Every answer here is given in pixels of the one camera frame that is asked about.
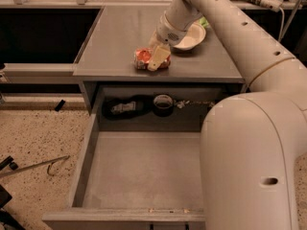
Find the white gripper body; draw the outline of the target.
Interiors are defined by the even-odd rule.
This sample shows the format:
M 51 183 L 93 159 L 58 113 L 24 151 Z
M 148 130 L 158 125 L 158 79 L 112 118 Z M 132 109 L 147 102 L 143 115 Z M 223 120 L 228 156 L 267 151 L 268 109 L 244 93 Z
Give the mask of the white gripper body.
M 187 34 L 186 20 L 180 13 L 164 12 L 156 26 L 156 37 L 164 44 L 178 45 Z

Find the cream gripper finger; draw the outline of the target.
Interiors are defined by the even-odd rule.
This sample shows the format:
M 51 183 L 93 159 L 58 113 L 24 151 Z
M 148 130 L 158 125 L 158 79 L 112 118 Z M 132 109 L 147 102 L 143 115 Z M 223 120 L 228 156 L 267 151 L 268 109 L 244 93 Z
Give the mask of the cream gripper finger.
M 162 42 L 158 39 L 157 33 L 153 32 L 150 41 L 149 41 L 149 47 L 151 49 L 155 49 L 157 46 L 161 46 Z
M 168 46 L 158 45 L 153 49 L 148 69 L 156 71 L 157 69 L 167 68 L 170 65 L 170 48 Z

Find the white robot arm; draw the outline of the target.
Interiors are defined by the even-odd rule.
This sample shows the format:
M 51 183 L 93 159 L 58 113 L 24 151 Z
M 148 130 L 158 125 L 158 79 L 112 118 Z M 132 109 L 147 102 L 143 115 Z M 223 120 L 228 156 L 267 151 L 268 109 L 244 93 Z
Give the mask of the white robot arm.
M 152 70 L 201 16 L 248 88 L 203 121 L 205 229 L 299 230 L 295 161 L 307 150 L 307 68 L 229 0 L 173 0 L 151 39 Z

